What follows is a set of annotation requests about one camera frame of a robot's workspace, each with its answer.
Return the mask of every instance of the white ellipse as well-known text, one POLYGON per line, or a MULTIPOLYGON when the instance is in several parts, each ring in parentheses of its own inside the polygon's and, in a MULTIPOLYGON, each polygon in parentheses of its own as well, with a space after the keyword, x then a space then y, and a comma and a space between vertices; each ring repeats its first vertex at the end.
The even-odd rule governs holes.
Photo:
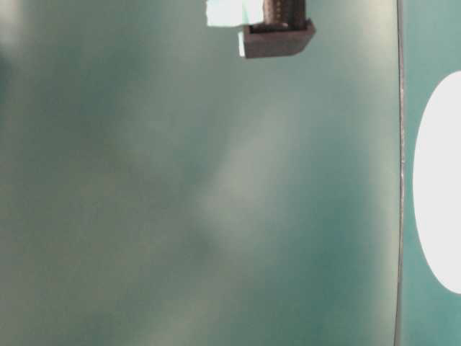
POLYGON ((432 94, 416 141, 416 226, 439 282, 461 294, 461 71, 432 94))

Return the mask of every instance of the dark bracket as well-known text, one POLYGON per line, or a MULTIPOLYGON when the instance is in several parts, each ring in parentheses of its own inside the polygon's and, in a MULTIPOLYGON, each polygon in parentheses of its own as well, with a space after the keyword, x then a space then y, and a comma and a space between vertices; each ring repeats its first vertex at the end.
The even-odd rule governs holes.
POLYGON ((305 17, 305 0, 264 0, 264 22, 243 27, 245 58, 293 56, 315 34, 305 17))

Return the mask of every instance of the white paper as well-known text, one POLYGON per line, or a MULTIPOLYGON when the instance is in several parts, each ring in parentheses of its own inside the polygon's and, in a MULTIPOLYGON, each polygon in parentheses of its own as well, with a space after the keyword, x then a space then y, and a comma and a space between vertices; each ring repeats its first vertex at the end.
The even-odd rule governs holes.
POLYGON ((264 0, 207 0, 209 27, 252 25, 264 19, 264 0))

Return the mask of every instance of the green wall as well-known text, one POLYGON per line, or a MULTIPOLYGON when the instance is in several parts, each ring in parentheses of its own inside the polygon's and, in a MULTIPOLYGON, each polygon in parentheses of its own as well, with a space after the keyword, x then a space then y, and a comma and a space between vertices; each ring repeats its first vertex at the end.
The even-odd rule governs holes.
POLYGON ((244 61, 203 1, 10 1, 0 345, 393 343, 396 3, 309 3, 244 61))
POLYGON ((419 123, 437 84, 461 70, 461 3, 456 0, 403 0, 405 82, 406 203, 400 344, 461 345, 461 297, 432 274, 416 230, 412 175, 419 123))

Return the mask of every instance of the metal edge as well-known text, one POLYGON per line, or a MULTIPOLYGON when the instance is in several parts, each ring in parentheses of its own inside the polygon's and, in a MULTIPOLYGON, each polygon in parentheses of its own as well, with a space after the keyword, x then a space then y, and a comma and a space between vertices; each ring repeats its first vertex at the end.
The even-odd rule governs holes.
POLYGON ((405 70, 403 57, 403 2, 397 1, 397 31, 398 31, 398 70, 399 70, 399 108, 400 108, 400 220, 399 220, 399 251, 398 251, 398 281, 397 306, 395 310, 394 346, 400 346, 400 328, 402 314, 402 264, 403 264, 403 224, 405 211, 405 70))

